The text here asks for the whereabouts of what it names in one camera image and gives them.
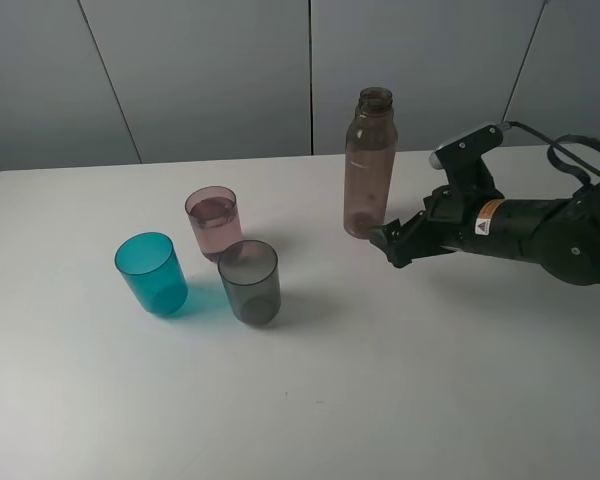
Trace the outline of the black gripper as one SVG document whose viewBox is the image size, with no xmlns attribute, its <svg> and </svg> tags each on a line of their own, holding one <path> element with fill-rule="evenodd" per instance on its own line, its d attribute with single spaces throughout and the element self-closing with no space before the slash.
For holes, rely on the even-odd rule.
<svg viewBox="0 0 600 480">
<path fill-rule="evenodd" d="M 459 197 L 439 187 L 424 210 L 370 229 L 369 241 L 401 269 L 414 260 L 465 252 L 496 258 L 525 256 L 525 202 L 487 196 Z"/>
</svg>

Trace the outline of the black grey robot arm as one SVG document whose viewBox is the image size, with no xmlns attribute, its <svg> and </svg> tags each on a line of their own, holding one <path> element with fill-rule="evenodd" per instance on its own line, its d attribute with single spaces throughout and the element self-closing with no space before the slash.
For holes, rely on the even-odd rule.
<svg viewBox="0 0 600 480">
<path fill-rule="evenodd" d="M 554 200 L 507 199 L 492 180 L 464 194 L 443 186 L 408 222 L 373 228 L 370 242 L 396 268 L 459 251 L 537 264 L 571 285 L 600 284 L 600 182 Z"/>
</svg>

